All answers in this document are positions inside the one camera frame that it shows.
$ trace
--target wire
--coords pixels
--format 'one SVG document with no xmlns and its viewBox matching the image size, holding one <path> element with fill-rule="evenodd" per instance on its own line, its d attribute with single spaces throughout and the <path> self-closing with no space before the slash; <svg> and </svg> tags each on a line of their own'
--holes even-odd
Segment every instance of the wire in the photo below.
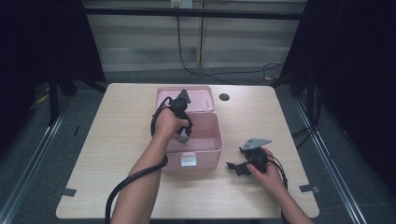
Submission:
<svg viewBox="0 0 396 224">
<path fill-rule="evenodd" d="M 250 84 L 245 84 L 245 85 L 254 86 L 254 85 L 257 85 L 257 84 L 259 84 L 259 83 L 261 83 L 262 81 L 265 80 L 265 77 L 266 77 L 265 71 L 274 69 L 274 68 L 276 68 L 276 67 L 278 67 L 278 66 L 282 66 L 282 65 L 284 64 L 284 63 L 268 63 L 268 64 L 266 64 L 265 66 L 263 66 L 262 69 L 260 69 L 260 70 L 254 70 L 254 71 L 232 71 L 232 72 L 220 72 L 220 73 L 212 73 L 212 74 L 207 74 L 207 73 L 202 73 L 202 72 L 193 72 L 193 71 L 191 71 L 189 68 L 187 68 L 187 66 L 186 66 L 186 64 L 184 63 L 184 60 L 183 60 L 183 53 L 182 53 L 182 51 L 181 51 L 181 49 L 182 49 L 182 47 L 181 47 L 181 38 L 180 38 L 180 17 L 176 17 L 176 20 L 177 20 L 177 48 L 178 48 L 178 58 L 179 58 L 179 60 L 180 60 L 181 66 L 184 68 L 184 70 L 186 70 L 188 73 L 190 73 L 190 74 L 193 75 L 193 76 L 196 76 L 196 77 L 212 77 L 212 78 L 214 78 L 215 80 L 218 80 L 218 81 L 221 81 L 221 82 L 224 82 L 224 83 L 227 83 L 227 84 L 231 84 L 231 85 L 240 85 L 239 83 L 234 83 L 234 82 L 231 82 L 231 81 L 227 81 L 227 80 L 224 80 L 224 79 L 222 79 L 222 78 L 218 78 L 218 77 L 216 77 L 216 76 L 219 76 L 219 75 L 229 75 L 229 74 L 254 74 L 254 73 L 262 73 L 262 77 L 261 77 L 258 81 L 255 81 L 255 82 L 250 83 Z"/>
<path fill-rule="evenodd" d="M 165 102 L 168 100 L 170 101 L 170 100 L 172 100 L 172 98 L 168 96 L 165 99 L 163 99 L 160 106 L 158 106 L 157 110 L 155 111 L 154 115 L 152 116 L 151 125 L 150 125 L 151 136 L 154 135 L 154 133 L 155 133 L 155 123 L 157 122 L 157 118 L 160 116 L 160 113 L 166 108 L 163 106 L 165 105 Z M 110 223 L 111 204 L 113 204 L 114 198 L 117 196 L 117 194 L 120 192 L 120 190 L 122 190 L 127 185 L 131 184 L 132 182 L 136 181 L 136 179 L 163 168 L 167 163 L 168 163 L 168 157 L 165 154 L 163 161 L 161 163 L 159 163 L 157 165 L 150 166 L 149 168 L 141 170 L 133 175 L 128 176 L 124 180 L 122 180 L 113 189 L 113 191 L 111 191 L 110 195 L 107 198 L 106 211 L 105 211 L 105 223 L 106 224 Z"/>
<path fill-rule="evenodd" d="M 282 175 L 283 185 L 285 186 L 285 189 L 288 189 L 288 179 L 286 178 L 285 170 L 283 169 L 282 164 L 274 156 L 272 156 L 272 155 L 268 155 L 268 156 L 275 160 L 275 161 L 268 160 L 268 162 L 271 162 L 272 164 L 274 164 L 277 167 L 280 174 Z M 280 212 L 280 217 L 282 218 L 282 221 L 284 224 L 289 224 L 289 222 L 286 220 L 285 216 L 283 215 L 283 211 Z"/>
<path fill-rule="evenodd" d="M 161 163 L 159 163 L 157 165 L 153 165 L 153 166 L 146 168 L 142 171 L 139 171 L 133 175 L 130 175 L 127 178 L 125 178 L 122 182 L 120 182 L 113 189 L 113 191 L 111 191 L 110 195 L 108 196 L 108 199 L 106 202 L 105 223 L 106 224 L 110 223 L 111 204 L 113 204 L 114 198 L 117 196 L 117 194 L 120 192 L 120 190 L 125 188 L 130 183 L 136 181 L 136 179 L 163 168 L 167 163 L 168 163 L 168 157 L 165 154 L 165 157 L 163 158 L 163 161 Z"/>
<path fill-rule="evenodd" d="M 271 155 L 268 155 L 268 156 L 275 160 L 275 161 L 268 160 L 268 162 L 271 162 L 272 164 L 274 164 L 277 167 L 277 169 L 279 170 L 280 174 L 282 175 L 283 185 L 285 186 L 286 189 L 288 189 L 288 179 L 286 178 L 285 170 L 283 169 L 282 164 L 274 156 L 271 156 Z"/>
<path fill-rule="evenodd" d="M 318 87 L 315 88 L 315 111 L 314 111 L 314 118 L 312 120 L 312 126 L 305 127 L 301 129 L 297 133 L 293 133 L 291 136 L 293 138 L 300 137 L 306 133 L 308 133 L 308 136 L 306 136 L 303 141 L 296 147 L 297 150 L 308 140 L 308 138 L 312 135 L 312 132 L 315 131 L 315 129 L 318 127 L 318 122 L 321 114 L 321 103 L 322 103 L 322 95 L 320 94 L 320 91 Z"/>
</svg>

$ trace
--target finger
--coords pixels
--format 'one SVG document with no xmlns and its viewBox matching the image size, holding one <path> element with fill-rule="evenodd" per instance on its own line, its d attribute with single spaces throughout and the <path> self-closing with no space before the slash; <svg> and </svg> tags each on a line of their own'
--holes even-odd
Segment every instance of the finger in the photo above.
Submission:
<svg viewBox="0 0 396 224">
<path fill-rule="evenodd" d="M 262 175 L 262 172 L 260 172 L 254 165 L 248 163 L 247 164 L 247 169 L 256 177 L 259 177 L 259 175 Z"/>
<path fill-rule="evenodd" d="M 267 156 L 273 156 L 273 153 L 266 147 L 262 147 L 262 150 L 264 150 L 265 154 L 267 154 Z"/>
<path fill-rule="evenodd" d="M 181 123 L 182 127 L 189 127 L 189 125 L 190 125 L 190 123 L 187 119 L 181 119 L 180 123 Z"/>
</svg>

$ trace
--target table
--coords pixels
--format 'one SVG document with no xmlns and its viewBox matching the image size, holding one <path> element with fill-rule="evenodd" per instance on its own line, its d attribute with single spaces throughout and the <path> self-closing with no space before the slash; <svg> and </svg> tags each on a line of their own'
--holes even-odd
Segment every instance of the table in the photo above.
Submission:
<svg viewBox="0 0 396 224">
<path fill-rule="evenodd" d="M 66 186 L 77 192 L 74 197 L 62 197 L 57 217 L 105 216 L 109 193 L 127 176 L 149 142 L 149 124 L 155 111 L 157 89 L 171 86 L 183 85 L 109 85 Z M 273 141 L 267 147 L 284 167 L 290 194 L 310 217 L 318 216 L 313 193 L 301 193 L 299 189 L 309 183 L 274 89 L 263 86 L 209 87 L 224 143 L 219 165 L 210 171 L 163 172 L 151 217 L 280 217 L 276 201 L 253 176 L 237 176 L 226 165 L 227 161 L 245 161 L 238 148 L 251 137 Z M 230 100 L 221 101 L 221 93 L 229 94 Z"/>
</svg>

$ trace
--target white wall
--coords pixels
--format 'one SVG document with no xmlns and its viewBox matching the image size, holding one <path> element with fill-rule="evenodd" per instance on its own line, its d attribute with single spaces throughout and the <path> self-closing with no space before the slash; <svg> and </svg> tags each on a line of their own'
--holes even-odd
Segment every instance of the white wall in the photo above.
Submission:
<svg viewBox="0 0 396 224">
<path fill-rule="evenodd" d="M 86 6 L 170 7 L 170 0 L 83 2 Z M 272 12 L 302 12 L 304 5 L 304 0 L 193 1 L 194 8 Z M 88 17 L 105 71 L 181 67 L 177 52 L 176 18 L 108 15 Z M 180 18 L 183 58 L 189 67 L 280 63 L 287 56 L 298 23 Z"/>
</svg>

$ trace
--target pink tub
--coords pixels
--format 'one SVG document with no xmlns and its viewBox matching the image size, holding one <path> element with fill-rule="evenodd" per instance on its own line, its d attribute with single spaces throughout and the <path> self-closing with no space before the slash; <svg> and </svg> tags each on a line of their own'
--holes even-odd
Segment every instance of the pink tub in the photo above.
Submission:
<svg viewBox="0 0 396 224">
<path fill-rule="evenodd" d="M 191 99 L 186 110 L 193 126 L 187 143 L 177 140 L 174 134 L 166 149 L 169 162 L 164 171 L 197 170 L 216 168 L 223 142 L 218 116 L 213 112 L 212 91 L 207 86 L 164 87 L 157 90 L 156 107 L 167 96 L 175 99 L 184 89 Z"/>
</svg>

